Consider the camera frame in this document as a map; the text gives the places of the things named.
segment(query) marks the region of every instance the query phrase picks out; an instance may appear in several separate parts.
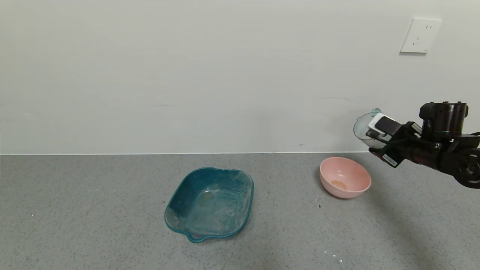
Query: robotic arm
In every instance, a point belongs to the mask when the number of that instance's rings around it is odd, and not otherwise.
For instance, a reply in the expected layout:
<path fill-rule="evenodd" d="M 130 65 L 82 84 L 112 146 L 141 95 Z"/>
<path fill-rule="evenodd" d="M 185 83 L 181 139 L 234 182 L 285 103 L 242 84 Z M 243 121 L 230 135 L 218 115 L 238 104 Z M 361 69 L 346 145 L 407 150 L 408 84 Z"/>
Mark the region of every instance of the robotic arm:
<path fill-rule="evenodd" d="M 400 124 L 379 113 L 369 122 L 365 135 L 382 142 L 383 147 L 369 151 L 393 168 L 407 159 L 449 174 L 466 187 L 480 188 L 480 133 L 462 134 L 467 115 L 466 103 L 426 103 L 420 108 L 420 128 L 414 122 Z"/>

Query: white sticker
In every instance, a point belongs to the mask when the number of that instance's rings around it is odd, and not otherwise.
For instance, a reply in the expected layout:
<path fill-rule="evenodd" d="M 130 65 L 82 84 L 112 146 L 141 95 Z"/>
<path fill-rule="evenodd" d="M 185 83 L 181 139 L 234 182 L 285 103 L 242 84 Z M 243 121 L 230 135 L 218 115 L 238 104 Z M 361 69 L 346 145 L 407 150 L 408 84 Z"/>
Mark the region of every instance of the white sticker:
<path fill-rule="evenodd" d="M 382 156 L 382 158 L 383 158 L 385 161 L 387 161 L 388 163 L 390 163 L 392 166 L 396 166 L 396 165 L 398 164 L 398 163 L 397 163 L 395 160 L 393 160 L 391 157 L 387 156 L 387 154 L 384 154 L 384 155 Z"/>

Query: electrical outlet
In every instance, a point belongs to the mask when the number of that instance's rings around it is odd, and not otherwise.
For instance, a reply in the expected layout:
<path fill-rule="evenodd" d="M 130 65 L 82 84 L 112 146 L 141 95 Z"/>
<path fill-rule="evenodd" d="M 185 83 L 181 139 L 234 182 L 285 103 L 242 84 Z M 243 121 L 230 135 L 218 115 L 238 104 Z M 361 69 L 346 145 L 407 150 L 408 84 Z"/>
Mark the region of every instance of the electrical outlet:
<path fill-rule="evenodd" d="M 413 19 L 400 52 L 427 53 L 441 24 L 442 20 Z"/>

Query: gray countertop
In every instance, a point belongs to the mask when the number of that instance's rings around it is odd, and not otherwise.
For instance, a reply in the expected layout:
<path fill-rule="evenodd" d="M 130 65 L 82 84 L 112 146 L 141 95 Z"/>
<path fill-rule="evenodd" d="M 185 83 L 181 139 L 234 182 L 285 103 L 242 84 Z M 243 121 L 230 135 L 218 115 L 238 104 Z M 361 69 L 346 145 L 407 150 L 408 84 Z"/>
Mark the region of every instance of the gray countertop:
<path fill-rule="evenodd" d="M 330 196 L 331 156 L 372 175 L 358 198 Z M 228 240 L 190 243 L 165 207 L 200 167 L 255 181 L 250 219 Z M 480 191 L 368 153 L 2 156 L 0 269 L 479 269 Z"/>

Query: clear plastic cup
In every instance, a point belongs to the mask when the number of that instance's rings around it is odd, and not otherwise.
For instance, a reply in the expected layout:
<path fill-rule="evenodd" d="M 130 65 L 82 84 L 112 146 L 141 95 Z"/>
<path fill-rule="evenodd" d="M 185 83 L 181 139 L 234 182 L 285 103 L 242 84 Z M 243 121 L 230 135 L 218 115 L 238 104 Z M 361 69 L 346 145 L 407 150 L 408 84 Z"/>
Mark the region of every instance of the clear plastic cup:
<path fill-rule="evenodd" d="M 367 132 L 369 130 L 368 124 L 379 112 L 382 111 L 379 108 L 375 108 L 371 112 L 357 118 L 357 121 L 353 125 L 353 134 L 355 135 L 355 137 L 357 137 L 364 144 L 368 145 L 368 147 L 375 149 L 381 149 L 386 145 L 381 141 L 375 140 L 367 136 Z"/>

